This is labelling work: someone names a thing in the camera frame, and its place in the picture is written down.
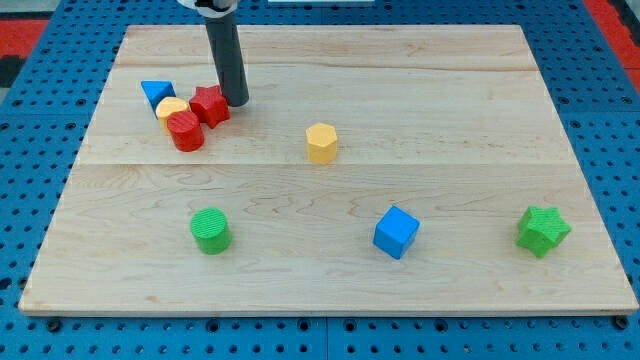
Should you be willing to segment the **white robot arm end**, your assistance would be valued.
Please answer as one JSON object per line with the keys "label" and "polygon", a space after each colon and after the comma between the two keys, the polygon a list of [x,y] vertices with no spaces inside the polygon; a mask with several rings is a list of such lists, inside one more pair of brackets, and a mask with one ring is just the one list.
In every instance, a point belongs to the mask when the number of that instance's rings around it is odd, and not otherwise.
{"label": "white robot arm end", "polygon": [[239,0],[177,0],[188,9],[206,18],[222,18],[237,9]]}

